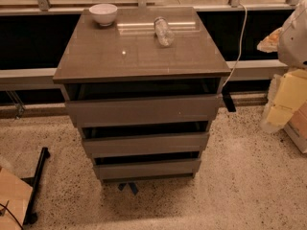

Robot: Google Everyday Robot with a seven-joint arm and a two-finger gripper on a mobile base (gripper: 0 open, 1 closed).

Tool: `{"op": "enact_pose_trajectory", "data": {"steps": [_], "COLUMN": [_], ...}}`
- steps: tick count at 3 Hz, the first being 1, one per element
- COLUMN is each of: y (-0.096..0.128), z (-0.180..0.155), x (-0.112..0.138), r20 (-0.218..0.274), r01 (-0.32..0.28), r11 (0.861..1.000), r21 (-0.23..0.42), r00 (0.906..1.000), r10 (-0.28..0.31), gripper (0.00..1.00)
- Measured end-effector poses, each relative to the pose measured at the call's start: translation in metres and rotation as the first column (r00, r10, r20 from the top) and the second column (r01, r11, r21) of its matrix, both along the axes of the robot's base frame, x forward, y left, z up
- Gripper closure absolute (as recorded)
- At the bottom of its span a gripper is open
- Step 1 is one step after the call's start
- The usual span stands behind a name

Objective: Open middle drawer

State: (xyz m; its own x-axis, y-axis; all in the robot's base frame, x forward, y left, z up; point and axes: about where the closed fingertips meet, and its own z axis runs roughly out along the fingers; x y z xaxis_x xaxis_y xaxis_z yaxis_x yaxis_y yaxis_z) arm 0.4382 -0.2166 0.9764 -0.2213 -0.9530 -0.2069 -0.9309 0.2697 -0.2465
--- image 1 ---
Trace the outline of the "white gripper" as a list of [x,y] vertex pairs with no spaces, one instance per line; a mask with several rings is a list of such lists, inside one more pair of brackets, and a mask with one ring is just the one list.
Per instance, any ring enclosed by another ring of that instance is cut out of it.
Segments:
[[[282,28],[267,35],[257,45],[257,50],[273,53],[280,50]],[[268,92],[260,127],[267,133],[282,129],[307,101],[307,71],[295,69],[283,76],[274,75]]]

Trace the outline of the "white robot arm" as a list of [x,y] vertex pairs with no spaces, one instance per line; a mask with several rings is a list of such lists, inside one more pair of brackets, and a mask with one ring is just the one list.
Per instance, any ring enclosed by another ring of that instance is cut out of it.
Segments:
[[283,25],[257,45],[261,52],[277,52],[288,67],[284,75],[271,80],[268,102],[260,127],[267,133],[282,129],[307,101],[307,0],[303,0]]

